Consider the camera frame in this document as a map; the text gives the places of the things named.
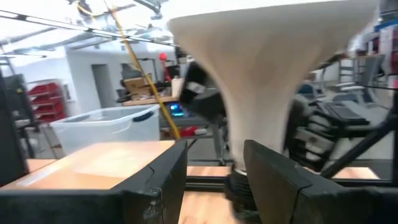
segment red storage rack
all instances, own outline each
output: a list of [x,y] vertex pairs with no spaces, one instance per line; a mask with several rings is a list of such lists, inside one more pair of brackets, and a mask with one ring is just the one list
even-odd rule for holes
[[28,95],[39,121],[50,123],[67,117],[62,88],[58,80],[43,80],[29,84],[34,85],[28,91]]

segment clear plastic container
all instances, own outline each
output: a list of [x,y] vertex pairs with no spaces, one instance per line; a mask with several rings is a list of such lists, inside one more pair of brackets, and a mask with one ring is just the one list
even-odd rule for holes
[[99,142],[159,141],[159,105],[91,111],[52,122],[65,155]]

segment white funnel-shaped object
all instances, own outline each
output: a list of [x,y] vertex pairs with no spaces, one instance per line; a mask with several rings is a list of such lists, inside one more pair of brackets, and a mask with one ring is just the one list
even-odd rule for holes
[[282,151],[290,101],[304,76],[345,48],[373,18],[378,4],[375,0],[281,2],[285,5],[169,22],[177,43],[220,88],[237,169],[245,170],[246,139]]

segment doorway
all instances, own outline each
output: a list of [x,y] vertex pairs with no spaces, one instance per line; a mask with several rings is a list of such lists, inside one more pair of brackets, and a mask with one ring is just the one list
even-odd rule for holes
[[95,87],[97,89],[101,108],[116,106],[108,65],[91,65],[91,70],[93,71]]

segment desk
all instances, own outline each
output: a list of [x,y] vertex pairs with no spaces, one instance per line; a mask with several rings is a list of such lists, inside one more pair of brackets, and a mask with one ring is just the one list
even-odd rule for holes
[[41,169],[47,165],[50,165],[51,163],[57,161],[56,159],[27,159],[27,168],[29,169],[29,172],[35,172],[38,169]]
[[[229,174],[230,167],[188,167],[187,175],[221,176]],[[347,167],[336,176],[339,179],[378,179],[367,167]],[[239,224],[234,219],[224,193],[185,192],[179,224]]]
[[174,141],[93,144],[7,184],[3,189],[110,189],[173,144]]
[[[172,97],[172,96],[163,96],[160,97],[162,102],[173,102],[173,101],[178,101],[178,98]],[[146,100],[129,100],[123,103],[123,106],[137,106],[137,105],[148,105],[148,104],[155,104],[157,103],[155,98],[152,99],[146,99]]]

